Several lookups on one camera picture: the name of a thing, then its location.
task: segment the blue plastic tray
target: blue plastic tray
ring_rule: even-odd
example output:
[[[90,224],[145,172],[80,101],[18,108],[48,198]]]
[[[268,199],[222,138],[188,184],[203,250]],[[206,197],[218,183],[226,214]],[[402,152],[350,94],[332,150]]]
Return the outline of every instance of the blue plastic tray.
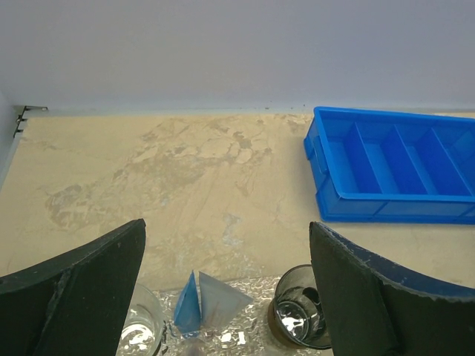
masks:
[[[475,120],[314,110],[304,147],[322,220],[475,224]]]

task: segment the marble-patterned surface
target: marble-patterned surface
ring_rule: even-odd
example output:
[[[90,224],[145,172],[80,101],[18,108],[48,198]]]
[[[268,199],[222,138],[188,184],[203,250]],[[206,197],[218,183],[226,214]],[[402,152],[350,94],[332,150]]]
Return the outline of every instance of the marble-patterned surface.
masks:
[[[309,262],[318,220],[302,139],[311,115],[30,119],[0,191],[0,275],[145,218],[140,282],[182,286]],[[475,287],[475,228],[329,224],[425,274]]]

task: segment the gray wall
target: gray wall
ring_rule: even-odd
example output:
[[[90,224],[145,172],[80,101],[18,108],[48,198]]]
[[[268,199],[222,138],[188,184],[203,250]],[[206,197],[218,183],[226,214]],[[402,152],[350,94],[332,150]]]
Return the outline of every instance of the gray wall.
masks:
[[[474,16],[473,0],[2,1],[0,84],[50,108],[475,108]]]
[[[15,131],[15,111],[0,92],[0,188],[7,170]]]

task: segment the blue paper pyramid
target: blue paper pyramid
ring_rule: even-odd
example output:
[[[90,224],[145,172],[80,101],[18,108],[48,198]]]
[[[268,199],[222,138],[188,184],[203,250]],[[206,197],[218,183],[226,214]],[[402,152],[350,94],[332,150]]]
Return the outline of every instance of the blue paper pyramid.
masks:
[[[173,313],[173,320],[175,326],[182,334],[189,334],[200,330],[200,302],[198,301],[198,292],[193,271],[190,274],[185,288],[183,288],[178,297],[177,306]]]

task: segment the aluminum foil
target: aluminum foil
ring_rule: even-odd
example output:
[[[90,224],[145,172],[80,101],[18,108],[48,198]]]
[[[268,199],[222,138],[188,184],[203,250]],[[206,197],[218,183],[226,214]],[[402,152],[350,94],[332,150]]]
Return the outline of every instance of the aluminum foil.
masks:
[[[173,325],[173,311],[181,290],[157,293],[166,318],[162,346],[158,355],[321,355],[331,350],[288,349],[281,345],[267,326],[267,307],[280,277],[243,278],[228,284],[254,299],[234,320],[221,330],[201,330],[185,337]]]

